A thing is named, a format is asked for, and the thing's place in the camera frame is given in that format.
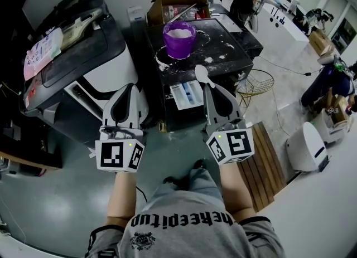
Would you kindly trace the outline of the large open cardboard box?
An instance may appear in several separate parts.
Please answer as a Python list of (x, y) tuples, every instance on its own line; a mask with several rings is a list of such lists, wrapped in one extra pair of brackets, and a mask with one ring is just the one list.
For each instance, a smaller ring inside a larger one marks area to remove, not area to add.
[(147, 12), (147, 22), (149, 26), (162, 25), (167, 23), (174, 16), (165, 17), (166, 8), (187, 8), (188, 6), (196, 3), (195, 8), (203, 8), (206, 14), (210, 15), (208, 0), (152, 0), (152, 6)]

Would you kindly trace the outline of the white tray with blue tubes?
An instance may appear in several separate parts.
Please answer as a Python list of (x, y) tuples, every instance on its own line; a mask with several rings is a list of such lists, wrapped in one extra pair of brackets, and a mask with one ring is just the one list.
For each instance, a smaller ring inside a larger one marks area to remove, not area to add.
[(203, 90), (197, 80), (170, 86), (178, 110), (203, 106)]

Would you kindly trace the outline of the white box-shaped dispenser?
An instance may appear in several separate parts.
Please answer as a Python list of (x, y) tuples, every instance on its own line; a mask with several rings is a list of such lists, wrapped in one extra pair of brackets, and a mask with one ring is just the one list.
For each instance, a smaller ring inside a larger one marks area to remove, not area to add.
[(141, 6), (127, 8), (127, 15), (132, 29), (142, 29), (146, 27), (146, 16)]

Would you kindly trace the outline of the metal pole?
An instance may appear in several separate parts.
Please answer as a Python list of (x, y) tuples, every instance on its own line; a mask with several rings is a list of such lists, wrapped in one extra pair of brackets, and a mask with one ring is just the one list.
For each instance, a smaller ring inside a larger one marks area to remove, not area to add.
[(167, 23), (171, 23), (173, 21), (176, 21), (178, 18), (180, 18), (183, 14), (185, 14), (187, 11), (189, 11), (190, 9), (192, 9), (193, 7), (195, 7), (197, 4), (194, 3), (190, 6), (188, 6), (187, 8), (185, 8), (183, 11), (181, 11), (180, 13), (178, 13), (176, 16), (174, 16), (173, 18), (171, 18)]

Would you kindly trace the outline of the person's grey shorts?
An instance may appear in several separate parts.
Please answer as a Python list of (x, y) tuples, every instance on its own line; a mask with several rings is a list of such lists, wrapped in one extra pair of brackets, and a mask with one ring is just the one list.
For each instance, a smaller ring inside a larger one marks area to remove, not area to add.
[(155, 205), (158, 206), (161, 201), (165, 203), (176, 195), (193, 202), (225, 208), (221, 191), (206, 169), (192, 169), (179, 181), (179, 186), (172, 183), (159, 185), (142, 210), (148, 211)]

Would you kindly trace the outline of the white rounded appliance blue stripe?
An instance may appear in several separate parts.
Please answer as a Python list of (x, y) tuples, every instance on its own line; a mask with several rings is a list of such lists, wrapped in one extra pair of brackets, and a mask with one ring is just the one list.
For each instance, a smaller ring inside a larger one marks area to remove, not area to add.
[(292, 168), (298, 172), (322, 172), (330, 161), (320, 134), (310, 122), (287, 139), (286, 150)]

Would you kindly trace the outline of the white plastic spoon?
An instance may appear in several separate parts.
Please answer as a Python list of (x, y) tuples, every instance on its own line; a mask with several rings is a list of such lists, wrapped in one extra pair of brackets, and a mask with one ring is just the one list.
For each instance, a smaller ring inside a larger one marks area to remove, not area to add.
[(203, 65), (195, 66), (195, 76), (198, 82), (208, 84), (212, 89), (215, 88), (215, 84), (209, 79), (208, 71)]

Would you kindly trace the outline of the white open-lid appliance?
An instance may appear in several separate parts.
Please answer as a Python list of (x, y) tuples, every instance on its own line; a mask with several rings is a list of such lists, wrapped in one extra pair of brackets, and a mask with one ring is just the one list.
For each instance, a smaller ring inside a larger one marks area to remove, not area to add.
[(332, 112), (332, 109), (330, 109), (330, 111), (326, 109), (321, 110), (323, 123), (323, 135), (321, 137), (327, 144), (342, 140), (349, 130), (349, 120), (334, 124), (331, 118)]

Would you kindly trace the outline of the beige flat tool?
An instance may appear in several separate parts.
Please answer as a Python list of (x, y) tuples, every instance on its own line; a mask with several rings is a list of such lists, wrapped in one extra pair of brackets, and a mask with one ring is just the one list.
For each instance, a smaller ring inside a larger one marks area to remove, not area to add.
[(103, 10), (98, 8), (83, 18), (77, 18), (73, 24), (64, 28), (62, 30), (63, 41), (61, 44), (61, 51), (65, 51), (76, 42), (81, 40), (84, 37), (85, 30), (102, 14)]

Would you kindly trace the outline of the white powder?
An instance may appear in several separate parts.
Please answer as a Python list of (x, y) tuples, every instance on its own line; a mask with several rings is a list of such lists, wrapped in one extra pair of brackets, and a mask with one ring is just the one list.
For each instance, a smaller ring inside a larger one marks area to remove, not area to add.
[(194, 35), (194, 32), (191, 29), (171, 29), (165, 33), (166, 36), (176, 39), (187, 39), (191, 38)]

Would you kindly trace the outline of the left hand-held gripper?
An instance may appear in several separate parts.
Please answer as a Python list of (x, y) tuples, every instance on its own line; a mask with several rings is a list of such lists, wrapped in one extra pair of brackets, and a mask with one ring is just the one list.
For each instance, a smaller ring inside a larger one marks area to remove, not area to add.
[(136, 173), (143, 157), (144, 132), (140, 130), (141, 96), (138, 88), (128, 84), (106, 103), (95, 142), (97, 168), (107, 172)]

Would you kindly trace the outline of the black and white appliance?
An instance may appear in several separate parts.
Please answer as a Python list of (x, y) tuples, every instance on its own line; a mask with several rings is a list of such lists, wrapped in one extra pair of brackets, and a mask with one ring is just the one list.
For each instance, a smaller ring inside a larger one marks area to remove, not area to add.
[(20, 111), (68, 138), (94, 147), (104, 107), (120, 91), (113, 110), (115, 123), (129, 119), (131, 87), (138, 89), (139, 125), (149, 107), (130, 51), (111, 14), (89, 24), (84, 37), (26, 81)]

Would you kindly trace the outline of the black work table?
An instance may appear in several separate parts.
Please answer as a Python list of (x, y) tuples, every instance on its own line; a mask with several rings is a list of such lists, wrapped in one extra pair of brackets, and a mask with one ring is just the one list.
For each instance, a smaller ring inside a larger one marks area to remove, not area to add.
[(252, 60), (234, 38), (233, 34), (216, 19), (192, 20), (189, 24), (196, 30), (196, 40), (191, 55), (182, 60), (168, 56), (163, 25), (149, 27), (146, 30), (149, 50), (154, 67), (152, 72), (157, 81), (157, 92), (161, 107), (157, 113), (166, 125), (168, 132), (188, 128), (205, 121), (202, 106), (179, 110), (171, 94), (170, 87), (195, 80), (195, 66), (203, 65), (212, 80), (223, 83), (233, 74), (249, 74), (253, 67)]

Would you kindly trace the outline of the dark low shelf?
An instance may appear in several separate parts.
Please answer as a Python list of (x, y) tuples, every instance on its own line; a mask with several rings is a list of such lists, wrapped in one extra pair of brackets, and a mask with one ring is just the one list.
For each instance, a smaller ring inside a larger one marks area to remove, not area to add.
[(0, 157), (45, 170), (62, 168), (60, 153), (48, 151), (46, 125), (5, 111), (0, 111)]

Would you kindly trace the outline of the person's left forearm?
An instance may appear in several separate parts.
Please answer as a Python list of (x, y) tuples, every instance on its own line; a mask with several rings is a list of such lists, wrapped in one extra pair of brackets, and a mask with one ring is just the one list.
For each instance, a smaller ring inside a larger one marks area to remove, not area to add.
[(136, 212), (136, 194), (136, 174), (118, 172), (108, 202), (108, 225), (127, 225)]

